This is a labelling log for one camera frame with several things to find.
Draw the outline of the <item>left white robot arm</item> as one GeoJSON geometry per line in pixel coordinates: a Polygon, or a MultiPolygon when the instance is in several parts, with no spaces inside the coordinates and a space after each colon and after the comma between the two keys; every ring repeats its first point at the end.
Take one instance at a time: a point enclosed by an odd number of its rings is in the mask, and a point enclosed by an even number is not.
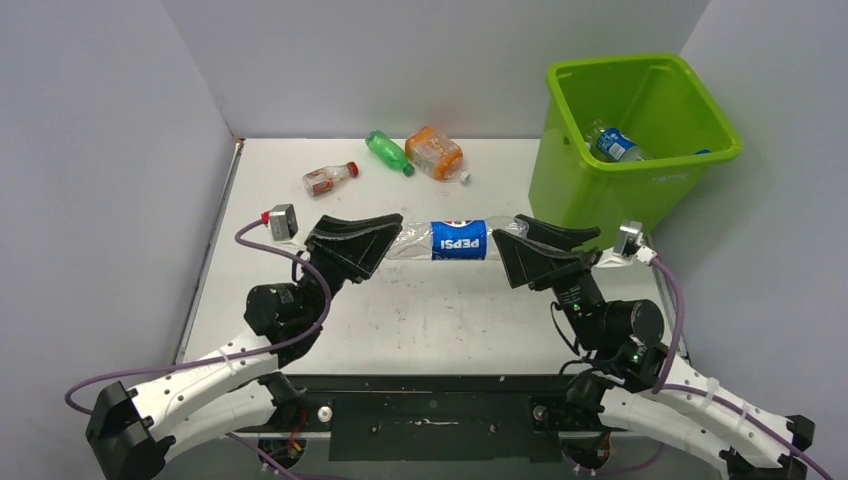
{"type": "Polygon", "coordinates": [[[282,431],[298,416],[298,391],[282,372],[314,345],[345,282],[371,278],[401,233],[399,213],[364,220],[324,215],[308,235],[294,283],[258,285],[245,300],[245,328],[199,360],[101,376],[85,438],[107,479],[153,479],[198,444],[267,424],[282,431]]]}

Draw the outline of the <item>pepsi bottle blue cap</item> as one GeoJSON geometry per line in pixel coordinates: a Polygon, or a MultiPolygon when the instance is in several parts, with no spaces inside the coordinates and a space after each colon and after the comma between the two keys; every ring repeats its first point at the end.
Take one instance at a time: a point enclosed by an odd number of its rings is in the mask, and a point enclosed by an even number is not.
{"type": "Polygon", "coordinates": [[[493,260],[500,254],[492,238],[495,230],[525,236],[525,220],[510,216],[486,219],[404,223],[387,251],[387,260],[493,260]]]}

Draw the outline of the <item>blue label crushed bottle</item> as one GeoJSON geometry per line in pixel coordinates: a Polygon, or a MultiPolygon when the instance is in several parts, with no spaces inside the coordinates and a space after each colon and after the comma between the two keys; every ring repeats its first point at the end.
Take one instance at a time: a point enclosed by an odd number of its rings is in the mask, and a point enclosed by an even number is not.
{"type": "Polygon", "coordinates": [[[590,153],[609,163],[640,162],[651,155],[617,127],[600,119],[588,122],[583,129],[584,141],[590,153]]]}

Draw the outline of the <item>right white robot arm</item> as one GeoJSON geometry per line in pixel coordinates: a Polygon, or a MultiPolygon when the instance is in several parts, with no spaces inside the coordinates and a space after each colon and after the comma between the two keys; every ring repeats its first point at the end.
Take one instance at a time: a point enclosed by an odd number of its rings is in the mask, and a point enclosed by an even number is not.
{"type": "Polygon", "coordinates": [[[520,216],[520,233],[492,233],[512,287],[551,291],[581,348],[585,370],[564,386],[569,421],[579,428],[626,430],[683,450],[726,479],[803,479],[815,426],[781,416],[724,388],[679,354],[684,301],[674,288],[675,323],[648,299],[608,300],[594,272],[642,264],[660,269],[642,225],[621,225],[611,248],[588,242],[596,228],[572,230],[520,216]]]}

